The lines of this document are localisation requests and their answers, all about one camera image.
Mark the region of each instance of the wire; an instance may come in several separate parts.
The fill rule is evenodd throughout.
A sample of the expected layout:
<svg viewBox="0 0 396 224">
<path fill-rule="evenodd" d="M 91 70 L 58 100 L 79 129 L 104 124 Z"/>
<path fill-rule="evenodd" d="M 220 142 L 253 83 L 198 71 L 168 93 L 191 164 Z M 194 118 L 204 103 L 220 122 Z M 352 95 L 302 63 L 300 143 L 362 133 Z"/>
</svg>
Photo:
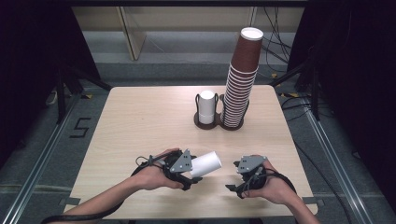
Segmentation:
<svg viewBox="0 0 396 224">
<path fill-rule="evenodd" d="M 267 45 L 266 49 L 269 49 L 269 48 L 270 48 L 270 43 L 271 43 L 271 41 L 268 42 L 268 45 Z M 268 62 L 268 51 L 265 51 L 265 62 L 267 63 L 268 67 L 271 68 L 273 71 L 276 71 L 276 72 L 286 72 L 286 71 L 277 70 L 277 69 L 273 68 L 273 67 L 269 64 L 269 62 Z"/>
<path fill-rule="evenodd" d="M 306 104 L 299 104 L 299 105 L 291 105 L 291 106 L 282 108 L 282 110 L 288 110 L 288 109 L 293 109 L 293 108 L 296 108 L 296 107 L 307 106 L 307 105 L 312 105 L 312 104 L 311 103 L 306 103 Z"/>
<path fill-rule="evenodd" d="M 309 98 L 310 96 L 297 96 L 297 97 L 292 97 L 287 99 L 285 102 L 282 103 L 282 105 L 280 106 L 283 109 L 283 106 L 289 102 L 290 100 L 294 100 L 294 99 L 303 99 L 303 98 Z"/>
<path fill-rule="evenodd" d="M 297 117 L 294 117 L 294 118 L 292 118 L 292 119 L 287 119 L 286 121 L 292 121 L 292 120 L 294 120 L 294 119 L 299 119 L 300 117 L 302 117 L 303 115 L 305 115 L 308 111 L 309 111 L 309 110 L 306 110 L 303 114 L 301 114 L 301 115 L 299 115 L 299 116 L 297 116 Z"/>
<path fill-rule="evenodd" d="M 308 154 L 306 154 L 306 152 L 297 144 L 297 142 L 293 139 L 294 145 L 297 146 L 297 148 L 305 155 L 305 157 L 311 162 L 311 164 L 315 167 L 315 169 L 318 171 L 318 173 L 320 174 L 320 176 L 323 178 L 323 180 L 326 182 L 326 184 L 329 186 L 330 190 L 332 191 L 332 193 L 335 195 L 335 197 L 337 198 L 338 202 L 341 204 L 341 206 L 344 209 L 344 212 L 346 214 L 346 218 L 348 223 L 352 223 L 352 220 L 350 218 L 350 214 L 347 211 L 347 207 L 345 206 L 344 202 L 341 200 L 341 197 L 338 195 L 338 193 L 336 192 L 336 190 L 334 189 L 334 187 L 332 186 L 332 184 L 330 183 L 330 181 L 326 178 L 326 176 L 320 171 L 320 169 L 318 168 L 318 166 L 314 163 L 314 161 L 312 160 L 312 158 L 310 158 L 308 156 Z"/>
<path fill-rule="evenodd" d="M 280 61 L 282 61 L 283 63 L 288 63 L 288 61 L 286 61 L 285 59 L 283 59 L 282 57 L 280 57 L 279 55 L 277 55 L 275 52 L 271 51 L 270 49 L 268 49 L 267 47 L 265 47 L 264 45 L 262 45 L 262 49 L 264 49 L 267 52 L 270 52 L 274 57 L 278 58 Z"/>
<path fill-rule="evenodd" d="M 143 166 L 148 166 L 148 165 L 149 165 L 148 163 L 145 164 L 145 165 L 143 165 L 143 162 L 142 162 L 142 163 L 137 162 L 139 159 L 144 159 L 144 160 L 146 160 L 146 161 L 149 160 L 149 159 L 147 159 L 146 157 L 139 156 L 139 157 L 136 158 L 136 160 L 134 160 L 134 162 L 136 163 L 137 166 L 143 167 Z"/>
<path fill-rule="evenodd" d="M 279 177 L 279 178 L 283 179 L 284 181 L 287 181 L 287 180 L 285 180 L 286 177 L 283 176 L 283 175 L 282 175 L 280 172 L 278 172 L 278 171 L 275 171 L 275 170 L 269 169 L 269 168 L 264 168 L 263 170 L 265 171 L 265 174 L 262 174 L 262 175 L 252 175 L 252 176 L 249 178 L 249 180 L 246 181 L 245 186 L 244 186 L 243 189 L 242 189 L 242 192 L 247 192 L 247 196 L 248 196 L 248 191 L 250 190 L 250 183 L 251 183 L 253 180 L 265 178 L 265 177 L 268 177 L 268 176 L 274 176 L 274 177 Z M 293 189 L 294 192 L 296 192 L 295 187 L 292 185 L 291 182 L 289 182 L 288 185 L 290 186 L 291 189 Z"/>
<path fill-rule="evenodd" d="M 268 76 L 266 76 L 265 74 L 260 73 L 260 72 L 257 72 L 257 74 L 259 74 L 259 75 L 262 76 L 262 77 L 268 78 L 268 79 L 277 79 L 277 77 L 268 77 Z"/>
<path fill-rule="evenodd" d="M 87 220 L 96 220 L 103 217 L 106 217 L 115 211 L 117 211 L 123 204 L 123 201 L 116 206 L 106 210 L 105 212 L 91 214 L 91 215 L 59 215 L 53 217 L 46 217 L 44 220 L 41 221 L 41 224 L 51 223 L 55 221 L 87 221 Z"/>
<path fill-rule="evenodd" d="M 273 42 L 273 41 L 272 41 L 272 37 L 275 36 L 276 39 L 278 40 L 279 45 L 281 46 L 281 49 L 282 49 L 282 51 L 283 51 L 283 54 L 285 55 L 285 57 L 287 58 L 287 61 L 288 61 L 290 55 L 289 55 L 288 51 L 286 50 L 285 44 L 283 43 L 283 41 L 282 41 L 282 39 L 281 39 L 281 37 L 280 37 L 279 25 L 278 25 L 278 23 L 277 23 L 277 16 L 278 16 L 279 8 L 278 8 L 278 7 L 275 7 L 275 22 L 274 22 L 274 23 L 273 23 L 273 21 L 271 20 L 271 17 L 269 16 L 269 14 L 268 14 L 268 12 L 267 12 L 266 7 L 264 7 L 263 9 L 264 9 L 265 15 L 267 16 L 268 21 L 270 22 L 271 27 L 272 27 L 272 29 L 273 29 L 273 32 L 272 32 L 271 37 L 270 37 L 270 39 L 269 39 L 268 46 L 269 46 L 269 44 L 270 44 L 271 42 Z"/>
<path fill-rule="evenodd" d="M 289 45 L 287 45 L 287 44 L 285 44 L 285 43 L 275 42 L 275 41 L 273 41 L 273 40 L 268 39 L 268 38 L 265 37 L 265 36 L 263 36 L 262 38 L 265 39 L 265 40 L 270 41 L 271 44 L 276 44 L 276 45 L 280 45 L 280 46 L 283 45 L 285 48 L 291 49 L 291 46 L 289 46 Z"/>
</svg>

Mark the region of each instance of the floor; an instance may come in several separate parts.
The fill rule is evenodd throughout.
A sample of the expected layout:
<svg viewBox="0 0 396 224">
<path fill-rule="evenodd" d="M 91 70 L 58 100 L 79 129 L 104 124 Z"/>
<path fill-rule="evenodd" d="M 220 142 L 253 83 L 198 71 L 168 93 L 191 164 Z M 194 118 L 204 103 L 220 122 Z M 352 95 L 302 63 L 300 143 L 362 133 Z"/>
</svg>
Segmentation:
<svg viewBox="0 0 396 224">
<path fill-rule="evenodd" d="M 123 33 L 84 35 L 102 80 L 113 86 L 223 85 L 238 37 L 235 33 L 148 33 L 138 61 L 131 61 Z M 292 45 L 294 34 L 281 34 L 281 37 L 284 43 Z M 287 59 L 278 45 L 271 44 L 269 49 Z M 286 68 L 286 63 L 263 50 L 255 84 L 270 83 L 282 76 Z M 325 95 L 320 95 L 320 121 L 316 121 L 311 116 L 309 98 L 292 97 L 296 93 L 293 88 L 296 78 L 277 86 L 276 92 L 279 103 L 286 102 L 284 116 L 317 198 L 319 220 L 396 223 L 395 214 L 364 164 L 352 154 L 354 147 L 326 104 Z M 16 150 L 0 170 L 0 217 L 13 219 L 4 223 L 39 223 L 44 217 L 62 213 L 108 96 L 107 91 L 87 81 L 82 80 L 82 84 L 85 88 L 82 95 L 67 97 L 69 113 L 65 122 L 56 124 L 56 102 L 49 104 L 24 139 L 26 146 Z M 88 127 L 88 131 L 84 137 L 73 138 L 82 134 L 75 129 L 78 123 Z M 15 217 L 9 218 L 8 211 Z M 292 217 L 262 220 L 294 223 Z"/>
</svg>

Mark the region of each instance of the paper cup rim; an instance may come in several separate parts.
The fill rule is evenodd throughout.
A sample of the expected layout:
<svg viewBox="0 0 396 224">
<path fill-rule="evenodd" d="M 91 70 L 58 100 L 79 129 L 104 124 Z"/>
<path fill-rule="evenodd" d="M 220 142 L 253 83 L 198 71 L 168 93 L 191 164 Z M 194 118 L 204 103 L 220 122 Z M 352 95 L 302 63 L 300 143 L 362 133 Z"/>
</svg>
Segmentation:
<svg viewBox="0 0 396 224">
<path fill-rule="evenodd" d="M 259 71 L 259 66 L 257 66 L 256 70 L 254 70 L 253 72 L 241 72 L 238 69 L 235 69 L 231 63 L 230 63 L 230 68 L 233 69 L 235 72 L 240 73 L 242 75 L 251 75 L 251 74 L 257 73 L 257 71 Z"/>
<path fill-rule="evenodd" d="M 242 100 L 242 99 L 248 98 L 250 96 L 250 91 L 245 92 L 245 93 L 240 93 L 240 92 L 239 93 L 235 93 L 235 91 L 233 91 L 233 90 L 227 90 L 225 92 L 224 96 L 226 94 L 230 94 L 231 96 L 234 96 L 238 100 Z"/>
<path fill-rule="evenodd" d="M 215 93 L 213 91 L 201 91 L 199 96 L 205 100 L 211 100 L 215 97 Z"/>
<path fill-rule="evenodd" d="M 227 102 L 233 100 L 233 101 L 235 101 L 235 102 L 237 102 L 237 103 L 242 103 L 242 102 L 244 102 L 244 101 L 248 101 L 248 97 L 249 97 L 249 96 L 246 96 L 246 97 L 236 97 L 236 96 L 233 96 L 233 95 L 231 95 L 231 94 L 228 94 L 227 96 L 224 95 L 224 99 L 226 99 Z"/>
<path fill-rule="evenodd" d="M 243 77 L 239 77 L 238 75 L 234 74 L 232 71 L 230 71 L 228 74 L 230 75 L 230 78 L 233 81 L 240 82 L 240 83 L 242 83 L 242 85 L 247 85 L 252 82 L 254 83 L 254 81 L 256 80 L 256 75 L 254 75 L 253 77 L 250 77 L 250 78 L 243 78 Z"/>
<path fill-rule="evenodd" d="M 241 36 L 247 40 L 257 41 L 262 39 L 264 33 L 257 28 L 246 27 L 241 30 Z"/>
<path fill-rule="evenodd" d="M 251 88 L 252 88 L 253 84 L 254 83 L 247 84 L 247 85 L 237 84 L 233 80 L 227 80 L 227 85 L 226 86 L 228 88 L 232 88 L 236 92 L 239 92 L 239 93 L 242 93 L 242 94 L 246 94 L 246 93 L 251 91 Z"/>
</svg>

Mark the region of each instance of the hand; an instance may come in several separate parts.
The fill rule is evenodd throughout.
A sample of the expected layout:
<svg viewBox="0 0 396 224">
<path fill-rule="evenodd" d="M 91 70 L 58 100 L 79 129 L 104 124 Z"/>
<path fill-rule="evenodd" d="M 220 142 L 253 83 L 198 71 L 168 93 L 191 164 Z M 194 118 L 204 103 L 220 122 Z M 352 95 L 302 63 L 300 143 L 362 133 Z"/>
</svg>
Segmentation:
<svg viewBox="0 0 396 224">
<path fill-rule="evenodd" d="M 171 149 L 166 149 L 163 153 L 157 155 L 161 156 L 165 153 L 171 152 L 171 151 L 177 151 L 179 148 L 171 148 Z M 158 162 L 154 162 L 155 165 L 153 166 L 148 166 L 141 170 L 139 173 L 136 175 L 131 176 L 135 182 L 138 183 L 139 188 L 141 189 L 146 189 L 146 190 L 152 190 L 152 189 L 157 189 L 160 187 L 168 187 L 170 189 L 182 189 L 183 185 L 179 182 L 173 181 L 168 179 L 164 174 L 163 170 L 160 168 L 162 167 Z"/>
<path fill-rule="evenodd" d="M 262 163 L 265 169 L 276 171 L 268 160 Z M 287 204 L 289 199 L 296 197 L 297 194 L 282 179 L 274 176 L 267 176 L 267 181 L 261 189 L 251 189 L 242 193 L 244 198 L 263 197 L 272 203 Z"/>
</svg>

